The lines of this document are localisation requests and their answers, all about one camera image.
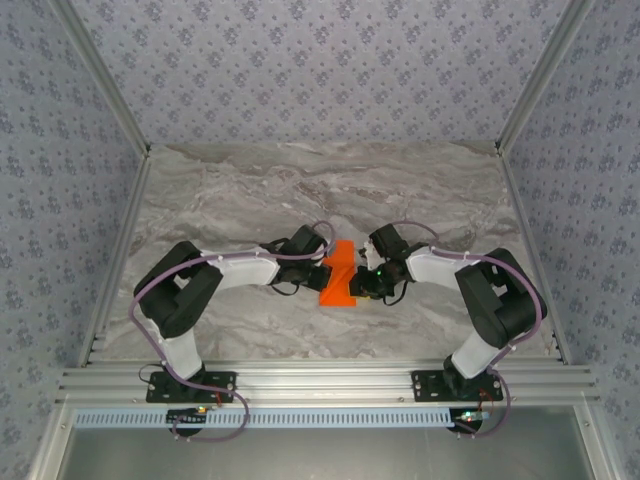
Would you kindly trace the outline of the aluminium front beam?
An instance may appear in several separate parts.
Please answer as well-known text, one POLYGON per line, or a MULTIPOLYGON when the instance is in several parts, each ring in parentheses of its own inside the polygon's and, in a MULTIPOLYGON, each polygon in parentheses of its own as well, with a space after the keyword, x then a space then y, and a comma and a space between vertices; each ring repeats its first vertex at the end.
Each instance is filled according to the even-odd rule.
MULTIPOLYGON (((410 375, 440 368, 438 360, 305 359, 209 361, 212 371, 233 371, 237 391, 256 407, 391 406, 413 403, 410 375)), ((146 386, 140 364, 104 361, 64 371, 55 395, 58 404, 75 406, 138 406, 146 386)), ((514 404, 568 406, 596 403, 602 394, 587 366, 565 365, 542 357, 501 361, 514 404)))

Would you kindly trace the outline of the grey metal panel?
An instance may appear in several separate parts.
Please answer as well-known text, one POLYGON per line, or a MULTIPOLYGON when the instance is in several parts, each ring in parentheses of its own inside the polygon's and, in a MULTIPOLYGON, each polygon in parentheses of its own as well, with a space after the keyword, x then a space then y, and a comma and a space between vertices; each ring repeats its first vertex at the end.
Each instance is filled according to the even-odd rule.
POLYGON ((175 440, 142 410, 64 407, 28 480, 624 480, 583 405, 518 407, 495 434, 467 439, 399 422, 300 428, 270 418, 234 440, 175 440), (145 421, 133 425, 132 419, 145 421))

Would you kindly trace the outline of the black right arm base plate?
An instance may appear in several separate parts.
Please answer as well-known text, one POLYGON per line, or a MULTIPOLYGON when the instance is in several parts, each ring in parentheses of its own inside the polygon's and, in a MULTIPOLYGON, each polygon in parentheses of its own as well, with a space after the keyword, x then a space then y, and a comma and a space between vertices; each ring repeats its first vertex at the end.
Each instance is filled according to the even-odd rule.
POLYGON ((410 374, 416 402, 475 402, 504 398, 496 375, 482 372, 466 379, 455 370, 415 370, 410 374))

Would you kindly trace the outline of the aluminium side rail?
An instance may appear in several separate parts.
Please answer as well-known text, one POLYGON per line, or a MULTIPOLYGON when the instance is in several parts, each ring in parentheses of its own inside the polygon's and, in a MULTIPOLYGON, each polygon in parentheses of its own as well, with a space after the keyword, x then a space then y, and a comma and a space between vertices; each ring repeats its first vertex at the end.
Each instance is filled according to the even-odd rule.
POLYGON ((132 189, 116 237, 114 248, 110 256, 106 276, 99 290, 95 308, 89 320, 86 335, 78 357, 78 366, 86 368, 89 364, 93 344, 107 323, 114 299, 117 297, 118 286, 121 280, 128 252, 133 238, 135 225, 139 215, 140 205, 144 196, 149 175, 150 162, 149 151, 141 156, 139 167, 136 171, 132 189))
POLYGON ((564 333, 561 317, 557 311, 551 288, 544 272, 544 267, 539 256, 533 232, 528 222, 524 204, 519 195, 511 166, 505 154, 499 153, 498 157, 500 159, 502 173, 520 226, 521 235, 523 237, 523 242, 527 251, 527 256, 531 264, 532 276, 548 307, 546 322, 550 324, 550 329, 553 333, 555 348, 557 350, 557 357, 565 365, 573 364, 573 358, 569 349, 566 335, 564 333))

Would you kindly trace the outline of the black bracket with circuit board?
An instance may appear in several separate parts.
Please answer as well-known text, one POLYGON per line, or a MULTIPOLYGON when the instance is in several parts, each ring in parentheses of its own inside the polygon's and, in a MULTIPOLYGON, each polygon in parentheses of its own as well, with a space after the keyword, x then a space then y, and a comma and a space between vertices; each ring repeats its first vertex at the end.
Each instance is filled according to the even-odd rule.
POLYGON ((453 425, 448 430, 466 436, 477 435, 483 423, 491 418, 491 412, 482 409, 452 408, 449 413, 453 425))
POLYGON ((206 424, 207 410, 204 407, 170 409, 165 415, 165 423, 177 435, 189 437, 199 433, 206 424))

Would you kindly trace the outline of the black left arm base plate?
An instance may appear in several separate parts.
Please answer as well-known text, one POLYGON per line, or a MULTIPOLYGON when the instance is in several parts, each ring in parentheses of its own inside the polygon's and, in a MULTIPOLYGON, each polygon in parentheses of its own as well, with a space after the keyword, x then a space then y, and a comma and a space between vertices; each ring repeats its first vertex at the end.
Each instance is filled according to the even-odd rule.
MULTIPOLYGON (((233 371, 201 370, 189 381, 195 384, 234 390, 237 373, 233 371)), ((153 372, 148 380, 147 403, 232 403, 229 393, 210 392, 183 385, 166 371, 153 372)))

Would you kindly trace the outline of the aluminium frame post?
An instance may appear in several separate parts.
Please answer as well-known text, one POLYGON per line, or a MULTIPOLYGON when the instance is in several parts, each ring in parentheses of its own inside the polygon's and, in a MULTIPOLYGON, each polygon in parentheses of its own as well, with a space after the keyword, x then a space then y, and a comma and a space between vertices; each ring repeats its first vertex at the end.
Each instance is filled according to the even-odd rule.
POLYGON ((596 0, 568 0, 496 140, 501 157, 514 146, 595 3, 596 0))
POLYGON ((134 150, 140 156, 145 156, 148 153, 148 143, 74 5, 70 0, 47 1, 103 95, 124 135, 134 150))

